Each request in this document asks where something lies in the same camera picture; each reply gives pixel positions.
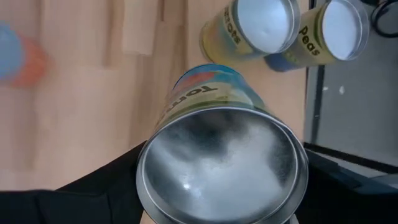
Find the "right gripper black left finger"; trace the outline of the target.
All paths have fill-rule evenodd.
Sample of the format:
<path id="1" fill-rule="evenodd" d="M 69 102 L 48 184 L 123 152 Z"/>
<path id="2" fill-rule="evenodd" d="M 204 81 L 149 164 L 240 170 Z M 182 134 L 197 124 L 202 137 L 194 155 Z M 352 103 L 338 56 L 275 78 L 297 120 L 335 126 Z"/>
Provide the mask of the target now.
<path id="1" fill-rule="evenodd" d="M 140 224 L 142 144 L 57 190 L 0 191 L 0 224 Z"/>

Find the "peas label tin can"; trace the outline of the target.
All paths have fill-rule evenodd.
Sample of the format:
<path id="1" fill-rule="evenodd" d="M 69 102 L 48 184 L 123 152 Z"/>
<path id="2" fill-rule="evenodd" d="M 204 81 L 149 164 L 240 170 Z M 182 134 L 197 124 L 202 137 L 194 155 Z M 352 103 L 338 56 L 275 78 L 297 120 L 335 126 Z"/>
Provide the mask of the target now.
<path id="1" fill-rule="evenodd" d="M 354 60 L 364 50 L 369 31 L 360 0 L 330 0 L 303 13 L 293 44 L 264 60 L 277 72 Z"/>

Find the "short orange patterned tin can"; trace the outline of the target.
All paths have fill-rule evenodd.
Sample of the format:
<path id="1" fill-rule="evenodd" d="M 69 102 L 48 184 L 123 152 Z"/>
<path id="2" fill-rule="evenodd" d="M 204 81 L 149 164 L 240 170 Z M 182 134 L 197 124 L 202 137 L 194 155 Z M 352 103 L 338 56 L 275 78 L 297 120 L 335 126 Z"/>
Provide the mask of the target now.
<path id="1" fill-rule="evenodd" d="M 46 73 L 47 54 L 34 40 L 0 22 L 0 83 L 35 85 Z"/>

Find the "tomatoes label tin can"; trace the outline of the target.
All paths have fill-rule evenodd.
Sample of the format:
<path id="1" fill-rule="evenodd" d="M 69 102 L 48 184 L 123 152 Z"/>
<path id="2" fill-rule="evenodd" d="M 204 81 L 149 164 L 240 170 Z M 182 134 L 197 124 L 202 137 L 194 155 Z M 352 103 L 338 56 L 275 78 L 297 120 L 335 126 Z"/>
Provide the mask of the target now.
<path id="1" fill-rule="evenodd" d="M 285 224 L 307 183 L 301 142 L 239 72 L 218 64 L 180 77 L 136 174 L 157 224 Z"/>

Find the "carrots label tin can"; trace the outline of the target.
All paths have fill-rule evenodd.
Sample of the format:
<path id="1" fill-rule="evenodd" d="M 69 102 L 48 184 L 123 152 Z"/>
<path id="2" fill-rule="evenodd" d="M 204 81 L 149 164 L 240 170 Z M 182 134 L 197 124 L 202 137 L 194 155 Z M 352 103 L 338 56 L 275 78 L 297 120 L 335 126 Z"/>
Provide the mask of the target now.
<path id="1" fill-rule="evenodd" d="M 200 48 L 209 61 L 232 66 L 285 51 L 299 27 L 297 0 L 231 0 L 201 29 Z"/>

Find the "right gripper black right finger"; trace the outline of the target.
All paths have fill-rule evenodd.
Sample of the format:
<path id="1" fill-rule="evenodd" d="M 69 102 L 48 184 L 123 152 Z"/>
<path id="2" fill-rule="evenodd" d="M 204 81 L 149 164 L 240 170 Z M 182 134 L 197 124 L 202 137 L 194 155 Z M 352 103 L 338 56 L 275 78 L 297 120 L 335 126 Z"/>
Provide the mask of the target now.
<path id="1" fill-rule="evenodd" d="M 307 151 L 308 186 L 300 224 L 398 224 L 398 189 Z"/>

